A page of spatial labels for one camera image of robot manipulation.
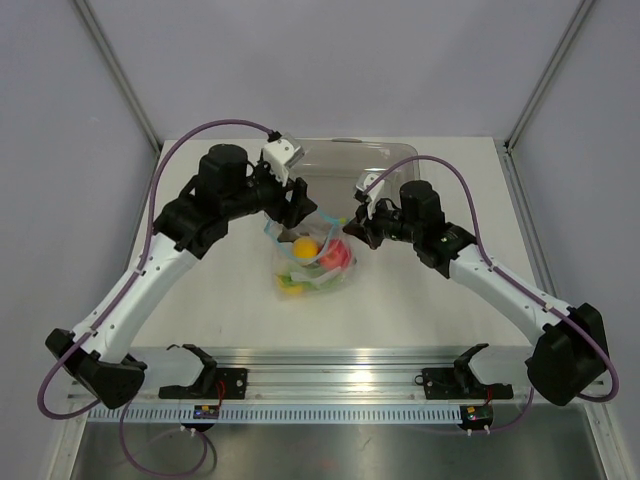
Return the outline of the red toy tomato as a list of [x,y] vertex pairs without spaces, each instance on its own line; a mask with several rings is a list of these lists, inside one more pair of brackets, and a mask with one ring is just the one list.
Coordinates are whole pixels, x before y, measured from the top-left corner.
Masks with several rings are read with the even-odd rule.
[[325,254],[319,259],[319,264],[326,270],[347,268],[351,262],[352,253],[348,244],[341,239],[331,239]]

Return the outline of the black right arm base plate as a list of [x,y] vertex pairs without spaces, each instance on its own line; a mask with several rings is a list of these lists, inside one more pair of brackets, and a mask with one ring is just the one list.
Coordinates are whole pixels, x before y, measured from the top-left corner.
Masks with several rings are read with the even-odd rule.
[[414,383],[424,390],[427,400],[511,400],[509,384],[481,383],[469,369],[428,367],[414,377]]

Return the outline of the green toy grapes bunch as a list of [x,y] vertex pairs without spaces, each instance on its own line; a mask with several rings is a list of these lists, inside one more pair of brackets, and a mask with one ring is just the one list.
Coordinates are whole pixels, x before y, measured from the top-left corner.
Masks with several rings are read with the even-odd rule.
[[277,276],[290,277],[295,282],[303,283],[305,292],[321,291],[331,289],[336,283],[343,278],[344,270],[337,268],[334,270],[326,270],[317,265],[295,266],[289,270],[279,273]]

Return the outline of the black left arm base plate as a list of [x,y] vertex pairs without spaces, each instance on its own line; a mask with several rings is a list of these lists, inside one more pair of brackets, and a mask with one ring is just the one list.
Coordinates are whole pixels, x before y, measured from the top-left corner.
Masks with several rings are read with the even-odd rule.
[[170,385],[159,389],[158,397],[168,400],[243,400],[249,371],[245,368],[205,367],[193,384]]

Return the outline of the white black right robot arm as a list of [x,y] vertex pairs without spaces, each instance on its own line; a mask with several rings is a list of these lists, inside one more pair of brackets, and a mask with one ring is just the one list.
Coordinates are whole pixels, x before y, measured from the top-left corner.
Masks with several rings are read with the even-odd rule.
[[421,263],[473,291],[527,338],[533,351],[501,368],[480,364],[486,346],[454,371],[456,389],[476,396],[490,384],[523,380],[547,401],[565,406],[606,369],[609,357],[601,313],[584,303],[571,306],[522,280],[482,254],[479,240],[446,220],[440,197],[424,180],[404,183],[400,202],[381,195],[384,182],[364,174],[355,187],[359,206],[344,232],[370,248],[383,241],[409,243]]

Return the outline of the yellow toy lemon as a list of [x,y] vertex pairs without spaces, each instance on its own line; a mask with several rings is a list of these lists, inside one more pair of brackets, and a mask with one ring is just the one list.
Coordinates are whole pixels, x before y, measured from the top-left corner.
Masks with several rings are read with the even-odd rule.
[[296,296],[305,292],[305,286],[303,283],[295,282],[287,276],[277,276],[276,284],[279,290],[285,295]]

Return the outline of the orange toy fruit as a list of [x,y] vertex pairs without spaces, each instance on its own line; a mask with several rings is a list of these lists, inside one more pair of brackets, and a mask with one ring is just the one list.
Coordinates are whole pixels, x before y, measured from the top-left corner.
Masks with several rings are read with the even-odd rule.
[[303,236],[293,242],[291,251],[295,258],[309,260],[319,253],[319,245],[313,238]]

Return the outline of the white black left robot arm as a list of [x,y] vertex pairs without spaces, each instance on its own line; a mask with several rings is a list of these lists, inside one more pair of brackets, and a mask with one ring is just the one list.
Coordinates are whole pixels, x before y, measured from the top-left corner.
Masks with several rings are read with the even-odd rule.
[[84,321],[49,334],[45,344],[58,365],[109,409],[133,400],[153,379],[163,398],[215,394],[218,364],[201,348],[185,344],[186,359],[152,364],[136,359],[131,344],[172,286],[227,235],[231,221],[263,212],[293,228],[316,210],[306,182],[290,173],[303,155],[287,138],[265,144],[256,164],[238,145],[212,146],[177,198],[152,216],[138,263]]

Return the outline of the clear zip top bag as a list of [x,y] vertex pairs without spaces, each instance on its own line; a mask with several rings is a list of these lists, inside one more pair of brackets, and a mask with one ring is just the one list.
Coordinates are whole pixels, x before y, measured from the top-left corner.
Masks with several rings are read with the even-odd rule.
[[343,231],[348,219],[318,210],[287,229],[269,220],[264,233],[273,246],[272,278],[285,298],[327,294],[348,285],[357,258]]

